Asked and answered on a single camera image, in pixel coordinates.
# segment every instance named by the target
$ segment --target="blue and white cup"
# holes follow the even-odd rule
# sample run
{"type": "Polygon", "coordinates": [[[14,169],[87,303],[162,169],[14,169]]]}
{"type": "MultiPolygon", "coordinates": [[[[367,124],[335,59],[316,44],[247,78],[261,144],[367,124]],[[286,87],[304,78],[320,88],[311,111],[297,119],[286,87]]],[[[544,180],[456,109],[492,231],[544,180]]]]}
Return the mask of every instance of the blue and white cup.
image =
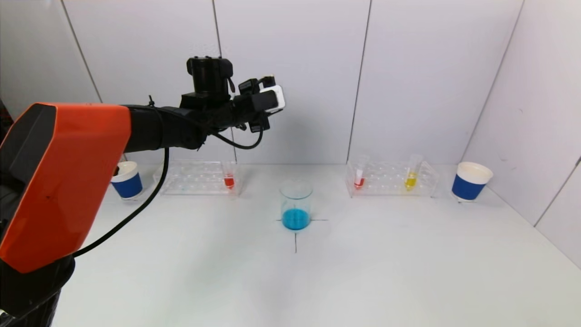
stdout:
{"type": "Polygon", "coordinates": [[[137,196],[144,189],[137,171],[137,163],[124,161],[117,164],[119,172],[111,178],[111,184],[123,199],[137,196]]]}
{"type": "Polygon", "coordinates": [[[474,162],[460,162],[452,193],[460,201],[473,201],[492,178],[492,170],[474,162]]]}

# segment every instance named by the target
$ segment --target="test tube with yellow liquid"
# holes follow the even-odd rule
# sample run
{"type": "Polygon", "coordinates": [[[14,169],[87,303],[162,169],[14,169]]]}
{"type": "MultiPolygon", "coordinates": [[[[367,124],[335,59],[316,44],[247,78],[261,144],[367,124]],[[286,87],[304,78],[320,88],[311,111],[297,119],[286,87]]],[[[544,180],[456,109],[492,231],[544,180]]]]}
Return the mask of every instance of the test tube with yellow liquid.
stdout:
{"type": "Polygon", "coordinates": [[[407,177],[406,181],[404,182],[408,192],[415,188],[415,185],[418,181],[419,168],[422,166],[423,160],[424,158],[419,154],[412,154],[410,156],[410,162],[407,168],[407,177]]]}

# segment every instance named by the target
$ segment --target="blue liquid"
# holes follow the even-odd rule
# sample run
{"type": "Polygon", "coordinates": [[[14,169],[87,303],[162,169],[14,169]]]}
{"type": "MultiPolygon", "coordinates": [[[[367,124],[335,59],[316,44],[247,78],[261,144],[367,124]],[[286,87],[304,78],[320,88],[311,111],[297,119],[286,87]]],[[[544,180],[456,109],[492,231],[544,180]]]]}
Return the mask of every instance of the blue liquid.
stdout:
{"type": "Polygon", "coordinates": [[[282,224],[292,230],[300,230],[309,224],[309,214],[301,209],[288,209],[282,214],[282,224]]]}

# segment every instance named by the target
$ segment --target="test tube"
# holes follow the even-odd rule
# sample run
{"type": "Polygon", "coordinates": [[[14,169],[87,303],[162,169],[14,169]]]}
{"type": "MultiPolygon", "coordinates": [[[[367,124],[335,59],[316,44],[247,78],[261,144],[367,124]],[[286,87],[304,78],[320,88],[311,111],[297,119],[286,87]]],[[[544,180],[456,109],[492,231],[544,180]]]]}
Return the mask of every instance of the test tube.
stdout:
{"type": "Polygon", "coordinates": [[[353,181],[353,184],[355,185],[356,190],[361,190],[361,188],[363,188],[367,163],[369,163],[369,157],[366,155],[360,155],[357,157],[355,165],[353,166],[355,169],[355,180],[353,181]]]}
{"type": "Polygon", "coordinates": [[[422,161],[424,158],[419,154],[412,154],[410,156],[410,162],[407,168],[407,178],[404,183],[406,190],[409,192],[415,188],[415,184],[418,181],[419,168],[422,166],[422,161]]]}
{"type": "Polygon", "coordinates": [[[229,190],[234,188],[234,161],[222,161],[222,174],[224,175],[224,185],[229,190]]]}
{"type": "Polygon", "coordinates": [[[311,222],[313,187],[302,179],[289,179],[281,188],[281,221],[290,230],[301,230],[311,222]]]}

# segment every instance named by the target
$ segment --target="black cable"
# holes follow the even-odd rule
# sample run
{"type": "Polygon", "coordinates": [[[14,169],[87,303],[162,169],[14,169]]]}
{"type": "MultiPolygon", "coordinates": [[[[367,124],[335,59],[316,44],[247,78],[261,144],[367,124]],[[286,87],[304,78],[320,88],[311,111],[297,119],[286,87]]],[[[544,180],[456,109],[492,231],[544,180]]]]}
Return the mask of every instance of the black cable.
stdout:
{"type": "Polygon", "coordinates": [[[83,255],[83,254],[91,251],[95,247],[99,246],[101,243],[103,243],[108,238],[110,238],[115,233],[117,233],[123,226],[125,226],[128,222],[130,222],[133,218],[135,218],[135,216],[137,216],[141,211],[143,211],[143,209],[145,209],[145,207],[147,207],[149,205],[149,203],[153,200],[153,198],[155,198],[155,196],[157,195],[157,193],[161,189],[161,187],[163,185],[163,182],[166,180],[167,169],[168,169],[168,166],[169,166],[169,160],[170,160],[170,149],[169,148],[165,148],[164,149],[164,152],[163,152],[163,170],[162,170],[162,176],[159,179],[159,182],[157,183],[157,186],[155,187],[155,189],[153,190],[153,192],[151,193],[151,195],[147,198],[147,200],[145,200],[145,202],[143,202],[143,204],[140,205],[139,208],[137,208],[134,212],[132,212],[131,215],[127,216],[120,223],[118,223],[117,226],[115,226],[112,230],[108,231],[105,235],[101,236],[100,239],[98,239],[97,241],[94,241],[90,245],[88,245],[88,246],[86,246],[86,247],[78,250],[77,252],[73,253],[73,257],[74,258],[76,258],[76,257],[78,257],[80,255],[83,255]]]}
{"type": "MultiPolygon", "coordinates": [[[[154,110],[159,119],[160,122],[162,123],[162,137],[163,137],[163,121],[162,121],[162,116],[159,113],[159,109],[155,108],[154,106],[151,106],[152,110],[154,110]]],[[[165,111],[163,110],[163,112],[167,112],[171,115],[174,115],[176,117],[179,117],[181,119],[186,120],[187,122],[201,128],[204,132],[208,131],[211,135],[216,136],[217,138],[219,138],[220,140],[222,140],[223,142],[226,142],[227,144],[242,149],[242,150],[251,150],[256,148],[260,142],[262,141],[262,136],[264,134],[264,129],[262,126],[260,126],[260,131],[259,131],[259,135],[258,135],[258,139],[256,140],[256,142],[252,145],[242,145],[242,144],[238,144],[234,141],[231,141],[229,139],[227,139],[226,137],[220,135],[218,132],[208,128],[207,126],[204,126],[203,124],[190,119],[188,117],[182,116],[178,113],[175,113],[173,111],[165,111]]],[[[76,251],[75,253],[73,253],[73,257],[79,257],[91,250],[93,250],[94,248],[96,248],[97,246],[101,245],[104,241],[106,241],[107,239],[109,239],[111,236],[113,236],[115,233],[117,233],[121,228],[123,228],[123,226],[125,226],[128,222],[130,222],[133,218],[135,218],[141,211],[143,211],[148,205],[149,203],[151,203],[151,201],[153,201],[153,198],[156,197],[156,195],[158,194],[159,190],[161,189],[163,182],[166,180],[166,176],[167,176],[167,170],[169,167],[169,160],[170,160],[170,149],[169,148],[165,148],[164,149],[164,153],[163,153],[163,170],[162,170],[162,176],[159,179],[159,182],[157,183],[157,186],[155,187],[155,189],[153,190],[153,192],[149,195],[149,197],[147,198],[147,200],[145,200],[145,202],[139,206],[139,208],[137,208],[134,212],[132,212],[129,216],[127,216],[125,219],[123,219],[120,223],[117,224],[117,226],[115,226],[112,230],[108,231],[105,235],[101,236],[98,240],[94,241],[93,243],[89,244],[88,246],[76,251]]]]}
{"type": "Polygon", "coordinates": [[[262,141],[262,135],[263,135],[263,132],[264,132],[264,129],[262,128],[262,126],[260,126],[260,132],[259,132],[259,135],[258,135],[258,139],[256,140],[256,142],[254,144],[252,144],[252,145],[242,145],[242,144],[238,144],[238,143],[236,143],[234,141],[229,140],[228,138],[220,135],[220,133],[212,130],[211,128],[209,128],[208,126],[206,126],[206,125],[204,125],[204,124],[202,124],[200,122],[197,122],[197,121],[195,121],[193,119],[190,119],[190,118],[188,118],[186,116],[182,116],[179,113],[176,113],[176,112],[173,112],[173,111],[163,110],[163,108],[160,108],[160,109],[162,109],[163,112],[167,112],[170,115],[173,115],[173,116],[176,116],[178,118],[181,118],[181,119],[187,121],[188,123],[197,126],[198,128],[202,129],[203,132],[207,132],[210,135],[216,136],[217,138],[219,138],[223,142],[226,142],[226,143],[228,143],[229,145],[231,145],[231,146],[233,146],[235,148],[239,148],[239,149],[242,149],[242,150],[251,150],[251,149],[256,148],[260,144],[260,142],[262,141]]]}
{"type": "Polygon", "coordinates": [[[260,142],[262,141],[262,134],[263,134],[263,132],[264,132],[264,129],[262,128],[262,126],[260,126],[260,132],[258,134],[258,139],[252,145],[242,145],[242,144],[235,143],[234,141],[231,141],[227,137],[224,137],[224,136],[222,136],[222,135],[220,135],[218,133],[212,134],[212,135],[213,136],[216,136],[220,140],[228,143],[229,145],[231,145],[231,146],[233,146],[235,148],[239,148],[239,149],[242,149],[242,150],[251,150],[251,149],[256,148],[260,144],[260,142]]]}

